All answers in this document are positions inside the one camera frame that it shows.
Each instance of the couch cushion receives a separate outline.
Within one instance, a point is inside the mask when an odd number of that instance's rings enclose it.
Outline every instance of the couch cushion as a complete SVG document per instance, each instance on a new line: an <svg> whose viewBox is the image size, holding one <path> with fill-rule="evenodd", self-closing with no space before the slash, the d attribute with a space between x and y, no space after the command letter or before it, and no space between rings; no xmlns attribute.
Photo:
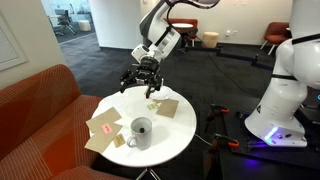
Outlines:
<svg viewBox="0 0 320 180"><path fill-rule="evenodd" d="M56 65L0 90L0 159L80 96L65 65Z"/></svg>
<svg viewBox="0 0 320 180"><path fill-rule="evenodd" d="M96 179L107 179L107 180L125 180L125 178L99 172L96 170L93 170L87 166L79 166L76 168L73 168L71 170L67 170L57 177L54 178L54 180L66 180L66 179L77 179L77 180L96 180Z"/></svg>
<svg viewBox="0 0 320 180"><path fill-rule="evenodd" d="M48 179L78 165L91 165L97 153L84 148L86 121L102 98L79 96L0 161L0 179Z"/></svg>

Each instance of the mug handle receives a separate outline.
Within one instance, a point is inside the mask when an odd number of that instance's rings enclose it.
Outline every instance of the mug handle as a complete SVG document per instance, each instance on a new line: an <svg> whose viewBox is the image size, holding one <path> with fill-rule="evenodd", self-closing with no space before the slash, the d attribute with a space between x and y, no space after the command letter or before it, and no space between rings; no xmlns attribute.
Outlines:
<svg viewBox="0 0 320 180"><path fill-rule="evenodd" d="M137 144L130 144L133 138L135 138L137 142L137 137L135 135L130 136L129 139L127 140L127 145L131 148L137 147Z"/></svg>

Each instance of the pink sticker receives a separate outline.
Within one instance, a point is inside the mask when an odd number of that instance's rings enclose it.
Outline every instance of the pink sticker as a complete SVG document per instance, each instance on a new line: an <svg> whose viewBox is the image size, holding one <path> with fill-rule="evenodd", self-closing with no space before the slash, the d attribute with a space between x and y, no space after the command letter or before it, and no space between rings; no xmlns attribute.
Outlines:
<svg viewBox="0 0 320 180"><path fill-rule="evenodd" d="M105 134L109 134L109 133L112 132L112 129L111 129L111 127L110 127L110 125L109 125L108 123L102 125L102 129L103 129L103 132L104 132Z"/></svg>

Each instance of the blue light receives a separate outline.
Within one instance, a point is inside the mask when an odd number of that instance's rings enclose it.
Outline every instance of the blue light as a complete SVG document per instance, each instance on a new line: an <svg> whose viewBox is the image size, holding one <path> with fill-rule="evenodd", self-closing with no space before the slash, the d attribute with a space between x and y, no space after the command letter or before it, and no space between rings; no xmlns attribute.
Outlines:
<svg viewBox="0 0 320 180"><path fill-rule="evenodd" d="M269 138L275 133L278 131L278 127L274 127L272 128L272 130L266 135L266 137L264 137L264 139L267 141L269 140Z"/></svg>

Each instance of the gray mug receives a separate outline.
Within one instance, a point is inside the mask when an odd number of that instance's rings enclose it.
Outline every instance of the gray mug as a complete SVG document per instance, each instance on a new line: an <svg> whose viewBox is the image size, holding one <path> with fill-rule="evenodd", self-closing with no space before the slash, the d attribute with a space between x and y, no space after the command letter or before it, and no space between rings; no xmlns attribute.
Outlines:
<svg viewBox="0 0 320 180"><path fill-rule="evenodd" d="M141 150L147 149L151 145L151 131L152 123L149 119L140 117L132 121L131 132L132 135L127 140L127 145L131 148L137 147Z"/></svg>

